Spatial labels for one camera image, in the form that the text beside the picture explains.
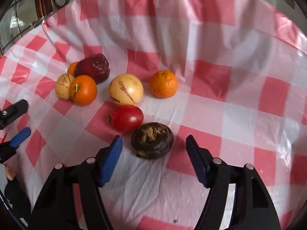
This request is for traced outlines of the person's left hand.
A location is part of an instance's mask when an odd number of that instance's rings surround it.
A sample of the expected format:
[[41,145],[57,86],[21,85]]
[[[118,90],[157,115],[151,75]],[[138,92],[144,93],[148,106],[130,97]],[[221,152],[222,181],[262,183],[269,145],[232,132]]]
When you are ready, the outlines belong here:
[[14,168],[10,167],[9,165],[5,166],[5,172],[6,172],[6,177],[9,181],[13,181],[16,173],[14,171]]

